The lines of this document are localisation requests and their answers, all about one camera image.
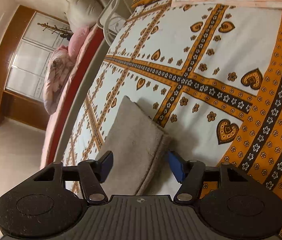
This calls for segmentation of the white metal daybed frame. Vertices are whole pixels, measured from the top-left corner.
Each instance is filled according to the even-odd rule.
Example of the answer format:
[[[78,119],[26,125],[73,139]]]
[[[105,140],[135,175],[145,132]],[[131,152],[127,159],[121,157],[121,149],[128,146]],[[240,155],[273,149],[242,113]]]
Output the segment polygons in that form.
[[[102,29],[106,43],[111,46],[124,23],[133,14],[133,0],[110,0],[97,20]]]

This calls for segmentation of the wooden coat rack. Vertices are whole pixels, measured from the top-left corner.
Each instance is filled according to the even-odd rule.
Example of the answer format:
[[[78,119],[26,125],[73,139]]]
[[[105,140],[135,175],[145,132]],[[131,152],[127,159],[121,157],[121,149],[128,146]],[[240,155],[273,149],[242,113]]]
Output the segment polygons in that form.
[[[51,26],[48,23],[37,23],[37,25],[41,26],[43,30],[46,29],[51,30],[53,34],[58,33],[61,38],[65,38],[68,41],[71,39],[73,35],[73,32],[67,28],[59,28],[56,25]]]

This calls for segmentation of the grey-brown fleece pants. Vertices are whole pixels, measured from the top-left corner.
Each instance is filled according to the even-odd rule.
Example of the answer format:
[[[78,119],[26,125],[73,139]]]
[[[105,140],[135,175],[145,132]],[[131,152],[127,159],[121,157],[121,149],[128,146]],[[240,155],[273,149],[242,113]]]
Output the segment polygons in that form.
[[[128,96],[124,96],[116,118],[97,155],[113,152],[113,167],[102,188],[106,195],[145,193],[162,160],[171,137]]]

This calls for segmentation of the orange heart patterned bedsheet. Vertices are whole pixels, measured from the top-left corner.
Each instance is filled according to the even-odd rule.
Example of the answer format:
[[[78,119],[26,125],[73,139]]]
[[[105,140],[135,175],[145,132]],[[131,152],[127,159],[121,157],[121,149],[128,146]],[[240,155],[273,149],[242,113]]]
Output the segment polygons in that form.
[[[97,156],[125,96],[184,158],[229,162],[282,199],[282,10],[137,7],[80,103],[65,164]]]

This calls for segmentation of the folded pink quilt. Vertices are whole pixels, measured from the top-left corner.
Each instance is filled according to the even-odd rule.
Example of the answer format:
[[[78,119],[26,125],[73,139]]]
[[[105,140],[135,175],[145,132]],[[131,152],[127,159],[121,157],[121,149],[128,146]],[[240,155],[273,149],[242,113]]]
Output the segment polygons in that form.
[[[49,115],[56,112],[61,94],[75,63],[71,60],[68,47],[60,46],[49,60],[43,85],[44,108]]]

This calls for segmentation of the pink pillow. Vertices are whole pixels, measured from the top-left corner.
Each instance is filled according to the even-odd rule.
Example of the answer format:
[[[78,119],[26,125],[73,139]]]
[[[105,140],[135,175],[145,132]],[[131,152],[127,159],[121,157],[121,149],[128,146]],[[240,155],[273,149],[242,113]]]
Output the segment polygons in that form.
[[[68,54],[72,61],[76,61],[81,47],[89,34],[89,27],[80,27],[70,38],[68,45]]]

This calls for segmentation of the brown wooden overhead cabinets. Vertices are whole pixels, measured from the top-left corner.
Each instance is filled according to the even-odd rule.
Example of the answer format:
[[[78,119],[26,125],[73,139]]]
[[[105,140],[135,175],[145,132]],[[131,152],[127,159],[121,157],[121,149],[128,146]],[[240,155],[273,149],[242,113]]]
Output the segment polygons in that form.
[[[0,124],[5,118],[9,118],[45,131],[49,115],[43,103],[4,90],[12,56],[35,12],[34,9],[20,5],[0,44]]]

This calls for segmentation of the large bed with pink sheet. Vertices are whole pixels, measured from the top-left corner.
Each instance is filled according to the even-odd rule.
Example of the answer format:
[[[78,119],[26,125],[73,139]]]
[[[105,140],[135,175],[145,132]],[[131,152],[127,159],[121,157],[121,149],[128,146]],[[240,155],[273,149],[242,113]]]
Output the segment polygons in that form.
[[[65,79],[60,99],[56,104],[56,111],[50,115],[42,148],[40,168],[44,168],[55,159],[59,140],[78,94],[78,89],[84,81],[85,74],[92,68],[91,62],[103,40],[103,31],[97,25],[93,26],[79,50],[73,69]]]

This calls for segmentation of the white sliding-door wardrobe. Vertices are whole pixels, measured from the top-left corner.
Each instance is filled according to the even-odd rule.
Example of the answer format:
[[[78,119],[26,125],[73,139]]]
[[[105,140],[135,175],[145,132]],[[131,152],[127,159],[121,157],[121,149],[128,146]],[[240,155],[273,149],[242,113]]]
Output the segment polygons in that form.
[[[58,33],[43,30],[37,23],[48,23],[70,29],[68,23],[36,12],[21,37],[8,70],[5,89],[28,98],[43,101],[43,84],[49,59],[59,46],[69,41]]]

